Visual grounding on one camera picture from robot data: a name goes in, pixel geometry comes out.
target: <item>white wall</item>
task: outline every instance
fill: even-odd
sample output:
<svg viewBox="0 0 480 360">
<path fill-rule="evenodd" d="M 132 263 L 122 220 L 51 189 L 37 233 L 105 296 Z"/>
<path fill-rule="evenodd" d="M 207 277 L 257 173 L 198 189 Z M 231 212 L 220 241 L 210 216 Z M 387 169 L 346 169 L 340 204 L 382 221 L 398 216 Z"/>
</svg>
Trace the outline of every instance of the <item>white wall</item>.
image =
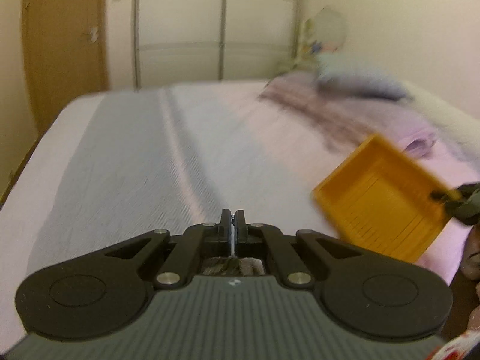
<svg viewBox="0 0 480 360">
<path fill-rule="evenodd" d="M 134 0 L 106 0 L 106 65 L 110 89 L 134 87 Z"/>
<path fill-rule="evenodd" d="M 345 15 L 345 52 L 387 68 L 480 118 L 480 0 L 302 0 L 304 19 Z"/>
<path fill-rule="evenodd" d="M 21 1 L 0 0 L 0 195 L 37 137 L 23 73 Z"/>
</svg>

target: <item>white wardrobe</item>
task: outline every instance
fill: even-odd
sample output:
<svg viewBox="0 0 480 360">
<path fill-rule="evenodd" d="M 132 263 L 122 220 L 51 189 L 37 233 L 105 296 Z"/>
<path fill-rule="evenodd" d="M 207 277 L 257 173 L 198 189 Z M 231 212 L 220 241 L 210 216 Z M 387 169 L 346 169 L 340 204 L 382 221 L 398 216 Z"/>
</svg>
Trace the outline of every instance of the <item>white wardrobe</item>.
<svg viewBox="0 0 480 360">
<path fill-rule="evenodd" d="M 270 78 L 292 54 L 297 0 L 137 0 L 139 87 Z"/>
</svg>

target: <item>orange dustpan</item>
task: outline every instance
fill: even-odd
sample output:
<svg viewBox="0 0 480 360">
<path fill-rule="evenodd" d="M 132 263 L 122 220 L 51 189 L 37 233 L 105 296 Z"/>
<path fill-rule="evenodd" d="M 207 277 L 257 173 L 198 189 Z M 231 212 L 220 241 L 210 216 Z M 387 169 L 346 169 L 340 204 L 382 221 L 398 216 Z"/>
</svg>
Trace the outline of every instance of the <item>orange dustpan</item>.
<svg viewBox="0 0 480 360">
<path fill-rule="evenodd" d="M 313 197 L 346 241 L 414 263 L 451 219 L 430 198 L 434 191 L 459 198 L 372 135 L 313 190 Z"/>
</svg>

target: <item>gray ribbed grip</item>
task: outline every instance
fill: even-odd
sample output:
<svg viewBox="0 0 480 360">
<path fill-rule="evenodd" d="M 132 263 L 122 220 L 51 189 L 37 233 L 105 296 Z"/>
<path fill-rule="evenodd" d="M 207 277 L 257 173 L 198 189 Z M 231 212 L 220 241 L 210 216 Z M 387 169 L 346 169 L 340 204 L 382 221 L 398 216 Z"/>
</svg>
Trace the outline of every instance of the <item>gray ribbed grip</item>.
<svg viewBox="0 0 480 360">
<path fill-rule="evenodd" d="M 442 343 L 357 337 L 311 293 L 283 288 L 273 276 L 196 276 L 186 288 L 158 292 L 139 319 L 108 337 L 67 343 L 32 334 L 7 359 L 423 360 Z"/>
</svg>

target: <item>gray fabric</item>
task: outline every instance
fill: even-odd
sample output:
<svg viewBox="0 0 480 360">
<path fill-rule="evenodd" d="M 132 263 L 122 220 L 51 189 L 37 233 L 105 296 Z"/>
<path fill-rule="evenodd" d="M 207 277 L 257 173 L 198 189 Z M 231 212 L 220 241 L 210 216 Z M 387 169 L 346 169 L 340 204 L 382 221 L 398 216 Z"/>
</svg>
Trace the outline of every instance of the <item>gray fabric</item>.
<svg viewBox="0 0 480 360">
<path fill-rule="evenodd" d="M 155 91 L 109 94 L 99 105 L 39 232 L 28 273 L 156 228 L 193 221 L 179 192 L 159 101 L 174 119 L 191 186 L 210 221 L 225 204 L 209 187 L 175 102 Z"/>
<path fill-rule="evenodd" d="M 319 54 L 318 78 L 320 86 L 355 96 L 380 97 L 399 100 L 410 97 L 404 85 L 377 67 L 341 54 Z"/>
</svg>

